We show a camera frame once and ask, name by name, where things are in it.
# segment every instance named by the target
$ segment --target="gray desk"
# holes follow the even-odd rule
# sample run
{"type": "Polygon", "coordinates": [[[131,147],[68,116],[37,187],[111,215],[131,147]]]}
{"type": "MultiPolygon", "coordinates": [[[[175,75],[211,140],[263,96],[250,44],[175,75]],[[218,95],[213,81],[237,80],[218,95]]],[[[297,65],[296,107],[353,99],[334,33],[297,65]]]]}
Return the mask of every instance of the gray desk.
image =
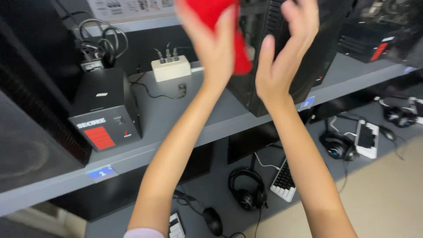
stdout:
{"type": "MultiPolygon", "coordinates": [[[[423,135],[423,125],[417,124],[413,127],[406,129],[399,129],[392,124],[383,122],[382,108],[378,103],[373,103],[352,111],[360,116],[366,117],[369,121],[377,124],[383,124],[392,129],[397,135],[404,137],[405,140],[410,140],[418,135],[423,135]]],[[[357,123],[345,119],[338,119],[335,126],[341,133],[355,132],[357,130],[357,123]]],[[[338,180],[345,176],[343,161],[332,159],[326,150],[319,142],[319,135],[324,131],[324,122],[318,122],[308,126],[308,131],[314,139],[320,153],[327,164],[330,173],[334,180],[338,180]]],[[[211,166],[210,174],[204,175],[200,178],[189,181],[183,185],[187,194],[194,196],[206,207],[213,207],[219,213],[223,223],[224,235],[230,236],[235,232],[242,232],[251,225],[257,223],[258,210],[247,212],[243,210],[232,197],[228,189],[228,175],[238,167],[249,167],[251,157],[247,156],[231,165],[227,165],[227,138],[218,140],[214,147],[214,157],[211,166]]],[[[391,152],[393,144],[382,135],[379,137],[378,158],[391,152]]],[[[283,151],[278,148],[267,147],[258,152],[258,155],[264,165],[272,164],[281,166],[283,160],[283,151]]],[[[349,162],[347,169],[349,173],[362,168],[375,160],[360,156],[353,162],[349,162]]],[[[291,203],[278,197],[276,194],[270,192],[269,187],[277,174],[277,170],[273,167],[262,167],[258,163],[255,164],[255,170],[262,176],[266,186],[269,209],[262,210],[262,221],[272,215],[287,209],[288,207],[299,202],[299,194],[296,192],[291,203]]],[[[239,178],[236,181],[236,187],[243,185],[243,188],[255,188],[255,182],[250,178],[239,178]]],[[[107,217],[87,224],[86,238],[109,237],[118,238],[122,237],[127,228],[131,213],[134,205],[128,206],[120,211],[117,211],[107,217]]],[[[178,211],[180,218],[186,230],[186,237],[214,237],[208,230],[204,220],[196,213],[194,213],[187,206],[180,206],[173,201],[172,211],[178,211]]]]}
{"type": "MultiPolygon", "coordinates": [[[[313,88],[309,97],[315,96],[314,104],[317,105],[403,75],[405,69],[404,65],[386,60],[364,64],[338,54],[322,85],[313,88]]],[[[135,80],[136,77],[134,75],[130,80],[135,80]]],[[[121,174],[149,164],[161,141],[200,88],[202,78],[202,72],[195,72],[191,76],[156,83],[152,72],[148,72],[141,82],[149,87],[152,94],[177,96],[177,85],[186,83],[187,96],[180,100],[163,97],[152,99],[147,96],[142,86],[134,86],[140,106],[144,136],[142,141],[100,153],[93,151],[90,162],[83,169],[1,193],[0,216],[93,184],[94,181],[86,175],[91,170],[111,165],[121,174]]],[[[270,116],[256,118],[228,90],[225,90],[201,132],[196,146],[270,120],[270,116]]]]}

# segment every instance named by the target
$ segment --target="beige floor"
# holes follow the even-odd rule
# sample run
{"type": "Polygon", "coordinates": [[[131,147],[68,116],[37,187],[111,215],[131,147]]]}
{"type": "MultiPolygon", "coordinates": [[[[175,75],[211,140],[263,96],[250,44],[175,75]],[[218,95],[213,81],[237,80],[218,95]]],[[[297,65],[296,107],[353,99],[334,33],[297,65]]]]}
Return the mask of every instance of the beige floor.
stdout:
{"type": "MultiPolygon", "coordinates": [[[[349,175],[341,199],[359,237],[423,236],[423,137],[409,143],[404,159],[391,153],[349,175]]],[[[245,234],[254,232],[255,225],[245,234]]],[[[260,222],[263,237],[311,237],[302,204],[260,222]]]]}

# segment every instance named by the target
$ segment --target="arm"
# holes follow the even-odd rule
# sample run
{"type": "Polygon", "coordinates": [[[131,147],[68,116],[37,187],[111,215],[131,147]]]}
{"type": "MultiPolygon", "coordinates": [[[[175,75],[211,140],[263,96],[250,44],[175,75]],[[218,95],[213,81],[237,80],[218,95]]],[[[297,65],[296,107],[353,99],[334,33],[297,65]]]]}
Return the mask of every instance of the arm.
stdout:
{"type": "Polygon", "coordinates": [[[299,3],[297,6],[288,0],[282,5],[291,39],[274,63],[275,40],[267,36],[263,41],[256,76],[257,94],[275,123],[313,237],[356,237],[332,176],[288,92],[319,29],[317,0],[299,3]]]}
{"type": "Polygon", "coordinates": [[[177,13],[204,65],[204,81],[194,100],[157,150],[141,182],[128,230],[153,228],[168,235],[173,191],[214,105],[233,72],[233,16],[229,7],[216,24],[216,36],[183,1],[177,13]]]}

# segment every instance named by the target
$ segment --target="hand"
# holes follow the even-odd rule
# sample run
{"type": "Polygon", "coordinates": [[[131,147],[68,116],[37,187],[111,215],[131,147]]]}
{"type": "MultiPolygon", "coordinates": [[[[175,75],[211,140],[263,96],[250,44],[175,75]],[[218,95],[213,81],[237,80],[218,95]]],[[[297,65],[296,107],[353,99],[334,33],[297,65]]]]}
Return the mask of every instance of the hand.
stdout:
{"type": "Polygon", "coordinates": [[[216,23],[216,33],[200,20],[185,0],[176,1],[176,13],[204,66],[203,86],[223,91],[234,67],[235,5],[222,12],[216,23]]]}
{"type": "Polygon", "coordinates": [[[270,114],[287,103],[293,103],[289,87],[304,54],[319,30],[317,0],[298,0],[298,2],[296,5],[292,0],[287,0],[281,6],[282,13],[289,22],[291,38],[275,62],[273,62],[274,37],[267,35],[261,45],[255,85],[257,95],[270,114]]]}

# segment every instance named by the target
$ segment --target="black box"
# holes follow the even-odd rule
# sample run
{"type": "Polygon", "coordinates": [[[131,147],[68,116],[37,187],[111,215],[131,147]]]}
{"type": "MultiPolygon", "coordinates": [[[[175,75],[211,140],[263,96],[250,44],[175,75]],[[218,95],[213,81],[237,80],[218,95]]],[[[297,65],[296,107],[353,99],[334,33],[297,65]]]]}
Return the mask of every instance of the black box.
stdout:
{"type": "MultiPolygon", "coordinates": [[[[247,43],[254,47],[256,53],[254,68],[248,75],[233,76],[228,84],[228,89],[234,96],[257,117],[268,114],[255,90],[255,73],[261,42],[266,35],[274,35],[276,40],[275,57],[277,57],[291,37],[288,22],[283,18],[280,11],[280,5],[283,2],[285,0],[268,0],[265,8],[266,13],[256,15],[257,24],[242,29],[245,36],[252,39],[251,43],[248,40],[247,43]]],[[[352,4],[353,0],[319,0],[319,33],[305,54],[289,90],[296,104],[304,102],[311,88],[322,83],[336,56],[341,26],[352,4]]],[[[242,22],[242,26],[247,25],[250,20],[247,19],[244,22],[242,22]]]]}
{"type": "Polygon", "coordinates": [[[396,36],[402,33],[399,24],[378,24],[352,19],[342,26],[339,52],[364,63],[383,58],[396,36]]]}
{"type": "Polygon", "coordinates": [[[85,73],[69,121],[96,151],[141,139],[135,96],[120,68],[85,73]]]}

